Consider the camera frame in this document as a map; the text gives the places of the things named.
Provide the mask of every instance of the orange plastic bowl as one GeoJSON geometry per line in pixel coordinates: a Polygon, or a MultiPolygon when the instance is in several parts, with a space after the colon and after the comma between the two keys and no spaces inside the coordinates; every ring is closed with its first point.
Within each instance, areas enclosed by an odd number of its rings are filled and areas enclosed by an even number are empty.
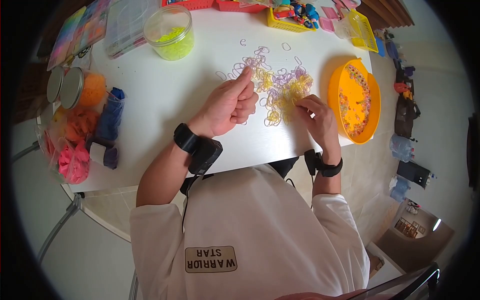
{"type": "Polygon", "coordinates": [[[378,87],[377,81],[374,76],[368,73],[365,66],[361,63],[361,59],[350,60],[344,65],[339,66],[330,77],[330,83],[328,85],[328,106],[335,113],[336,122],[338,125],[338,133],[342,136],[348,138],[356,144],[364,144],[368,142],[369,139],[375,133],[378,126],[378,120],[380,119],[380,89],[378,87]],[[355,114],[359,115],[360,120],[363,120],[364,113],[361,113],[361,106],[356,104],[357,101],[363,100],[362,87],[358,85],[354,79],[350,79],[350,75],[345,70],[345,67],[352,65],[363,75],[367,80],[368,86],[370,88],[370,114],[369,121],[363,132],[355,137],[348,135],[347,130],[344,126],[344,120],[340,114],[340,89],[342,93],[348,97],[349,107],[351,110],[348,111],[345,118],[350,124],[358,122],[356,120],[355,114]]]}

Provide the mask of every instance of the water bottle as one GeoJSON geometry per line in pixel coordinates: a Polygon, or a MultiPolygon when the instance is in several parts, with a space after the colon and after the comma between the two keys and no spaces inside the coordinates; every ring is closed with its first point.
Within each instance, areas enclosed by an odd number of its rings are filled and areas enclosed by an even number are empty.
{"type": "Polygon", "coordinates": [[[397,177],[397,182],[395,187],[393,187],[390,197],[395,199],[397,202],[402,203],[405,200],[405,193],[410,190],[411,187],[408,185],[408,180],[397,177]]]}
{"type": "Polygon", "coordinates": [[[390,150],[394,158],[406,163],[414,157],[414,148],[412,148],[411,140],[403,136],[392,135],[390,139],[390,150]]]}

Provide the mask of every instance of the black bag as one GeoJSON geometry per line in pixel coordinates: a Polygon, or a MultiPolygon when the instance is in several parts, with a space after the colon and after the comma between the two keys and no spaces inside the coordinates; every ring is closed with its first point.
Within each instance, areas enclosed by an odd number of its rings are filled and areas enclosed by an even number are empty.
{"type": "Polygon", "coordinates": [[[420,116],[419,107],[410,99],[398,97],[395,113],[395,133],[397,135],[412,137],[413,120],[420,116]]]}

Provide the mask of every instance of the yellow plastic basket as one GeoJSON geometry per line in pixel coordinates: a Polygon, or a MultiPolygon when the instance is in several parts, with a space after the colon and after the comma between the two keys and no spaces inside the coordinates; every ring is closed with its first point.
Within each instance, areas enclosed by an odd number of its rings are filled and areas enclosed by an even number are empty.
{"type": "Polygon", "coordinates": [[[300,25],[300,24],[293,24],[293,23],[282,21],[282,20],[275,20],[275,18],[273,17],[273,9],[271,9],[271,8],[269,8],[267,10],[267,24],[268,24],[268,27],[288,30],[288,31],[291,31],[291,32],[317,31],[315,29],[315,27],[312,28],[312,29],[309,29],[309,28],[307,28],[303,25],[300,25]]]}
{"type": "Polygon", "coordinates": [[[361,35],[361,37],[354,37],[352,44],[355,47],[378,53],[377,42],[368,18],[356,10],[349,11],[348,18],[353,26],[353,30],[361,35]]]}

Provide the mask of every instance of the metal lid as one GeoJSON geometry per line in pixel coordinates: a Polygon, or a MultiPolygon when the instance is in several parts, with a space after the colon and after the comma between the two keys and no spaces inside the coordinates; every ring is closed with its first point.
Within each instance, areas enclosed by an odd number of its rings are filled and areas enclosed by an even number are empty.
{"type": "Polygon", "coordinates": [[[78,67],[71,68],[63,78],[60,102],[64,108],[74,108],[84,87],[84,73],[78,67]]]}
{"type": "Polygon", "coordinates": [[[64,68],[61,66],[56,66],[52,69],[52,73],[50,73],[47,84],[47,100],[50,103],[55,102],[60,94],[64,74],[64,68]]]}

